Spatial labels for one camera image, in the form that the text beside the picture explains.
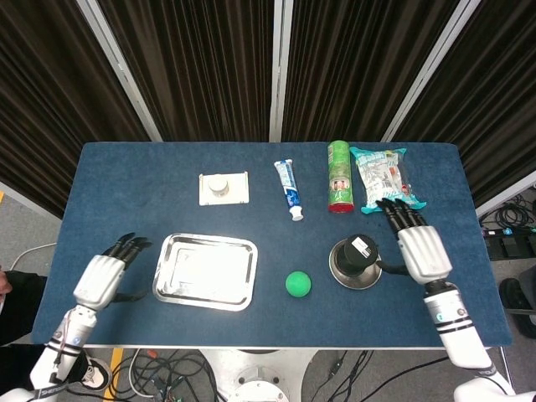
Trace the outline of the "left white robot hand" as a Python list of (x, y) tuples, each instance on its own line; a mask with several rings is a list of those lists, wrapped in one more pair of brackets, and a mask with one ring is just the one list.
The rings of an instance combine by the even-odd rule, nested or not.
[(95, 255), (74, 289), (76, 303), (98, 312), (111, 303), (137, 302), (144, 298), (147, 289), (133, 293), (121, 293), (117, 289), (138, 254), (151, 246), (148, 238), (136, 237), (131, 232), (120, 237), (102, 254)]

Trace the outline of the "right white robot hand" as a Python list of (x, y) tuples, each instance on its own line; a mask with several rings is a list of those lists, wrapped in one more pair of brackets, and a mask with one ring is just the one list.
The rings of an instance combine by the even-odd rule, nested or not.
[(447, 281), (451, 261), (436, 228), (402, 199), (382, 198), (376, 204), (384, 212), (404, 259), (403, 265), (379, 262), (379, 267), (391, 275), (410, 276), (427, 294), (453, 287)]

